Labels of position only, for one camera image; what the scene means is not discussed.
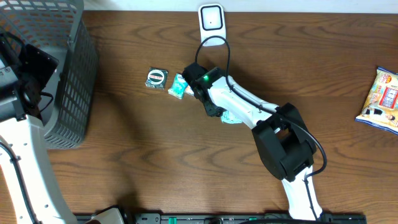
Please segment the orange tissue pack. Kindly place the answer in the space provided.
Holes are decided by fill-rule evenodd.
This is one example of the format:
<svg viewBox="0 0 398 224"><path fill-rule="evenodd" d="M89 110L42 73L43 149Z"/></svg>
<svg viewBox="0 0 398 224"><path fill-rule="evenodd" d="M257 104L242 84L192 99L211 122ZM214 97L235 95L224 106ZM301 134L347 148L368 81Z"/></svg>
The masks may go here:
<svg viewBox="0 0 398 224"><path fill-rule="evenodd" d="M189 95L191 95L191 96L194 95L194 92L193 92L193 90L191 89L190 86L187 86L187 87L186 87L185 93L186 93L186 94L189 94Z"/></svg>

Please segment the white barcode scanner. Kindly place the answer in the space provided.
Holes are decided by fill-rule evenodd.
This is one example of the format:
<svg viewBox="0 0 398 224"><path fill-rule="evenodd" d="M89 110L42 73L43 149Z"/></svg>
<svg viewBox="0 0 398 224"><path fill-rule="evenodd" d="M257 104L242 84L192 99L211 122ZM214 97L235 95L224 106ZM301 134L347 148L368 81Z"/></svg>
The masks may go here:
<svg viewBox="0 0 398 224"><path fill-rule="evenodd" d="M204 4L198 9L201 42L204 47L224 44L226 38L226 23L222 5Z"/></svg>

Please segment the grey plastic mesh basket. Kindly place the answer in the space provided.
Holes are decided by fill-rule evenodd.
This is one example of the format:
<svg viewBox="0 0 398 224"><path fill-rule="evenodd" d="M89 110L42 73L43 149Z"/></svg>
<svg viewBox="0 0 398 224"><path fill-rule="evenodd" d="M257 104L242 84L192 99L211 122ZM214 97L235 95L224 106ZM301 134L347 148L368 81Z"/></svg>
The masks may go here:
<svg viewBox="0 0 398 224"><path fill-rule="evenodd" d="M98 54L82 19L82 0L3 0L1 30L58 60L39 108L48 149L79 146L86 133Z"/></svg>

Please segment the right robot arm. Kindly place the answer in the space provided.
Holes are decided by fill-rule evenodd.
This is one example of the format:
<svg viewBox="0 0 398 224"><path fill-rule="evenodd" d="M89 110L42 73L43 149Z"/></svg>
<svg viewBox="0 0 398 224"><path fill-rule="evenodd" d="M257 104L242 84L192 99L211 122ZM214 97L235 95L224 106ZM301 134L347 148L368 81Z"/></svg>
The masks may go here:
<svg viewBox="0 0 398 224"><path fill-rule="evenodd" d="M266 102L241 87L226 70L206 70L197 63L182 77L208 116L230 112L252 132L265 168L281 180L289 215L299 220L319 220L323 213L313 186L313 155L318 144L308 132L298 109L290 103Z"/></svg>

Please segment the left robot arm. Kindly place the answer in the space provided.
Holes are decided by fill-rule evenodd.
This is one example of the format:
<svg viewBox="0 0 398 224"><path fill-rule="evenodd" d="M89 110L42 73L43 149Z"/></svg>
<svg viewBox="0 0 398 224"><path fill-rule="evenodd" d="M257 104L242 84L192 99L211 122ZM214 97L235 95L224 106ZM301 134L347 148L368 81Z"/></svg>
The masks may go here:
<svg viewBox="0 0 398 224"><path fill-rule="evenodd" d="M114 205L88 217L69 209L50 163L42 96L54 106L54 126L65 92L69 65L47 52L1 31L1 169L18 223L127 223Z"/></svg>

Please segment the white yellow snack bag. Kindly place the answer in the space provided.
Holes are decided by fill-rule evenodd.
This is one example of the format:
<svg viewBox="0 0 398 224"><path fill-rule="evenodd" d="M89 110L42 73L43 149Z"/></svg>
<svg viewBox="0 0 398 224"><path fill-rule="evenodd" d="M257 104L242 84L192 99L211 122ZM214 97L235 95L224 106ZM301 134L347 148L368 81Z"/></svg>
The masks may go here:
<svg viewBox="0 0 398 224"><path fill-rule="evenodd" d="M397 135L397 73L377 67L374 83L354 120Z"/></svg>

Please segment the teal Kleenex tissue pack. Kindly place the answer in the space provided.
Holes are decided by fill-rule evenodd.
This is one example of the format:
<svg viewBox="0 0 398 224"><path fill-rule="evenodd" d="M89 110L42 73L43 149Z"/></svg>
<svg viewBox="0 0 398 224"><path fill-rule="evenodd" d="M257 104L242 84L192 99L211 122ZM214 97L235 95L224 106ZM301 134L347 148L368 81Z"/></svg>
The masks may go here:
<svg viewBox="0 0 398 224"><path fill-rule="evenodd" d="M168 94L178 98L181 100L184 96L185 89L187 88L188 83L182 77L181 74L177 73L172 86L168 89Z"/></svg>

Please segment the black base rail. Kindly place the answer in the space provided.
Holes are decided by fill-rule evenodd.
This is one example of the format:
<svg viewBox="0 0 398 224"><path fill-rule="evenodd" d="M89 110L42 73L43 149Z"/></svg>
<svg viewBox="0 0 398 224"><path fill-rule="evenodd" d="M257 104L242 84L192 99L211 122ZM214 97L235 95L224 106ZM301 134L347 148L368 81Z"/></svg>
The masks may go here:
<svg viewBox="0 0 398 224"><path fill-rule="evenodd" d="M135 224L240 224L240 223L305 223L285 213L257 215L162 215L159 213L126 214L116 208L95 215L77 215L78 223L135 223Z"/></svg>

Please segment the green wipes packet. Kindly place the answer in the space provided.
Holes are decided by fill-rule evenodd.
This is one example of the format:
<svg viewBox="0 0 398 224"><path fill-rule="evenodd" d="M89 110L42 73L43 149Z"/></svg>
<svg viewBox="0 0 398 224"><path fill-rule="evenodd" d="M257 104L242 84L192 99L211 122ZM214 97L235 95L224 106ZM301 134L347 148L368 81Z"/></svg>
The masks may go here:
<svg viewBox="0 0 398 224"><path fill-rule="evenodd" d="M221 115L221 122L227 124L240 124L242 121L229 111L224 111Z"/></svg>

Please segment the green round-label packet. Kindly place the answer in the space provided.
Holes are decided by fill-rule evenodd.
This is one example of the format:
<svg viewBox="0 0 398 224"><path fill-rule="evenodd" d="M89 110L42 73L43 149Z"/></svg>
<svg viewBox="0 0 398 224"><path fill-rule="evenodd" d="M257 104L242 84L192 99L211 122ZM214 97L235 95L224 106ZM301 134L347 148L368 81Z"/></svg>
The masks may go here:
<svg viewBox="0 0 398 224"><path fill-rule="evenodd" d="M151 67L147 74L146 87L164 90L168 74L168 70Z"/></svg>

